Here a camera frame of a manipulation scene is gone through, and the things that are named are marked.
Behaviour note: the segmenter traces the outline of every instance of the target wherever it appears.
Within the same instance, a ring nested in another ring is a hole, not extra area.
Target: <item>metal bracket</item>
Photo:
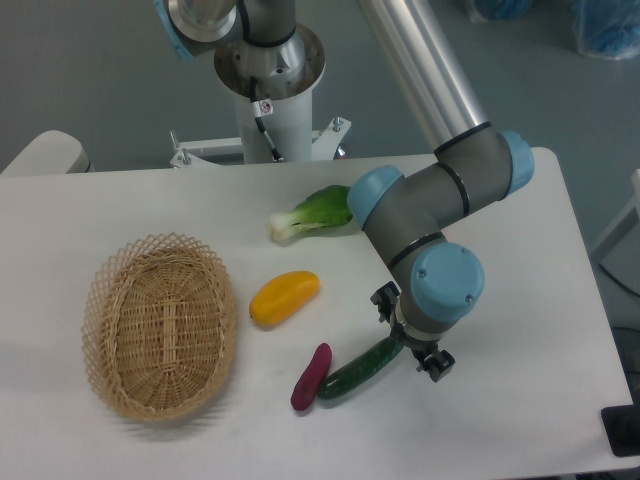
[[[378,307],[378,313],[380,314],[379,320],[381,323],[388,322],[391,324],[391,315],[393,314],[396,303],[398,303],[399,296],[400,291],[393,282],[383,285],[371,296],[371,303]],[[404,327],[398,322],[393,323],[391,335],[400,337],[401,339],[404,338],[405,340],[407,338]],[[424,348],[414,348],[413,345],[415,345],[415,343],[411,344],[408,341],[404,343],[411,347],[413,356],[418,360],[419,365],[416,370],[429,373],[431,380],[434,382],[448,375],[456,363],[453,355],[446,350],[438,349],[437,343],[431,343]]]
[[[371,303],[378,307],[380,323],[390,321],[399,295],[400,291],[398,287],[396,287],[396,284],[389,282],[376,290],[376,293],[371,296]]]
[[[335,117],[313,145],[312,160],[333,160],[344,136],[351,128],[351,122],[342,117]]]
[[[340,142],[351,128],[351,122],[342,117],[335,117],[326,130],[312,132],[311,157],[312,160],[333,160],[336,156],[346,155]],[[228,155],[242,155],[240,137],[218,138],[214,140],[196,140],[181,142],[175,130],[169,132],[174,156],[170,160],[174,168],[216,166],[215,162],[203,160],[201,157],[222,157]]]
[[[425,350],[411,349],[411,352],[420,363],[416,370],[428,372],[434,382],[448,375],[456,363],[453,355],[446,350],[438,350],[437,344],[430,345]]]

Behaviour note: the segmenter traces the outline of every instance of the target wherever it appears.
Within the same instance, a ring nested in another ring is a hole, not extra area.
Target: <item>cucumber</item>
[[[349,393],[382,370],[400,353],[402,347],[402,343],[392,337],[376,343],[358,358],[329,375],[320,385],[318,398],[331,400]]]

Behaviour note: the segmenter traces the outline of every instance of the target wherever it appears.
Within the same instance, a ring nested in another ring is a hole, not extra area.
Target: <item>yellow bell pepper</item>
[[[312,272],[296,271],[279,275],[260,289],[251,300],[249,314],[262,327],[283,322],[320,289],[320,279]]]

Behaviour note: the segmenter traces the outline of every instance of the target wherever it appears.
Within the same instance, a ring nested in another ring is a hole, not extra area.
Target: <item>gray floor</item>
[[[538,0],[521,20],[484,24],[468,21],[463,0],[431,3],[494,125],[557,154],[584,241],[593,242],[631,197],[640,168],[640,56],[576,54],[571,0]],[[170,129],[182,140],[237,135],[212,58],[177,60],[151,0],[2,7],[0,170],[51,129],[80,140],[98,170],[166,167]],[[329,62],[314,127],[335,115],[353,121],[353,157],[431,151],[357,2],[299,0],[298,18]],[[596,276],[610,322],[640,326],[637,300]]]

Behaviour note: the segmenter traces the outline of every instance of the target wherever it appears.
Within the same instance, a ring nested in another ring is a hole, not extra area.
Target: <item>white table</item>
[[[635,467],[609,449],[600,409],[630,396],[555,156],[530,185],[445,233],[482,260],[474,312],[441,342],[434,384],[403,351],[344,401],[296,415],[315,347],[334,368],[388,333],[369,296],[390,276],[352,223],[280,247],[270,213],[386,163],[434,157],[0,180],[0,478],[465,479]],[[84,374],[80,327],[107,257],[149,233],[195,236],[226,264],[239,310],[228,385],[179,428],[109,411]],[[309,269],[311,303],[275,330],[248,316],[273,276]]]

